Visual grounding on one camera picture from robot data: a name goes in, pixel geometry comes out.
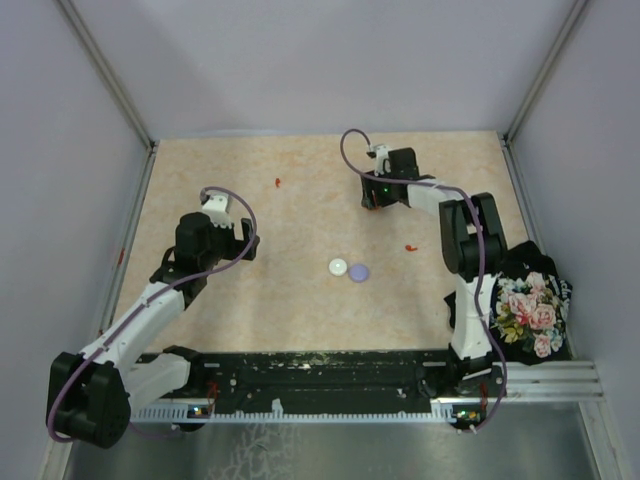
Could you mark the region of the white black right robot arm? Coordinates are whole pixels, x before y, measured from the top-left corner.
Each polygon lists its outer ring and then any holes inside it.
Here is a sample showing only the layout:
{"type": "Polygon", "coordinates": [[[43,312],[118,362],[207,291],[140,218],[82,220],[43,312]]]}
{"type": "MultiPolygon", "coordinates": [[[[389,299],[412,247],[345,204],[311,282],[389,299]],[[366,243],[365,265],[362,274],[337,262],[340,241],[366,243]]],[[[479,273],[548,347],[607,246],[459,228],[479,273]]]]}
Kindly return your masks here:
{"type": "Polygon", "coordinates": [[[361,175],[361,204],[368,210],[401,203],[439,220],[440,245],[455,276],[453,336],[449,344],[448,387],[470,395],[490,370],[493,346],[488,333],[492,290],[506,239],[494,197],[470,196],[458,187],[420,175],[415,151],[384,144],[367,148],[374,169],[361,175]]]}

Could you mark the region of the purple round charging case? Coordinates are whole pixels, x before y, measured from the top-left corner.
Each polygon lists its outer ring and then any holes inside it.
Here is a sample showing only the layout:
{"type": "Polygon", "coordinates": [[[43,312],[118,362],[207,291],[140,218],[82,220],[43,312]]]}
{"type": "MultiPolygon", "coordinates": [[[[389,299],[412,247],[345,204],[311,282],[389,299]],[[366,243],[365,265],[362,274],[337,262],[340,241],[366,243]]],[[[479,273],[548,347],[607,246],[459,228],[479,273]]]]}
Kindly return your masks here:
{"type": "Polygon", "coordinates": [[[369,278],[370,270],[364,264],[353,264],[348,270],[348,275],[353,282],[362,283],[369,278]]]}

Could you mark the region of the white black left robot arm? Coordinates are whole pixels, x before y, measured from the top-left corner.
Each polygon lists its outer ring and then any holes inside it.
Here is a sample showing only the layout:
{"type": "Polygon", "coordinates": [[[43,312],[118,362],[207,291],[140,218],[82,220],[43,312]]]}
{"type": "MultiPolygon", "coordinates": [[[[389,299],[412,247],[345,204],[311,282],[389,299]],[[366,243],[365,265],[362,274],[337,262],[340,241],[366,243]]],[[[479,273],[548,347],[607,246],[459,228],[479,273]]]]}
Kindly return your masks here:
{"type": "Polygon", "coordinates": [[[183,355],[161,353],[148,364],[137,361],[193,303],[209,276],[255,258],[255,215],[241,225],[243,237],[237,239],[232,227],[213,223],[204,212],[182,216],[174,245],[124,316],[80,352],[62,352],[53,360],[45,416],[52,440],[110,448],[147,405],[176,390],[194,397],[206,389],[207,371],[183,355]]]}

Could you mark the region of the white round charging case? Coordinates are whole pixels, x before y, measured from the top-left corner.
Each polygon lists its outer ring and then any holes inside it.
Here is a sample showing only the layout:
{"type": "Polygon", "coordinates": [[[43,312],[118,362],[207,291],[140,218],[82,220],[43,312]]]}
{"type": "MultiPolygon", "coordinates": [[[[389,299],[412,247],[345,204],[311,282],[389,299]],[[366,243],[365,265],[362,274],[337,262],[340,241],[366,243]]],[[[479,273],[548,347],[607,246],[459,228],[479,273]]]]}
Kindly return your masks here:
{"type": "Polygon", "coordinates": [[[341,277],[348,272],[348,263],[342,258],[334,258],[329,261],[328,271],[331,275],[341,277]]]}

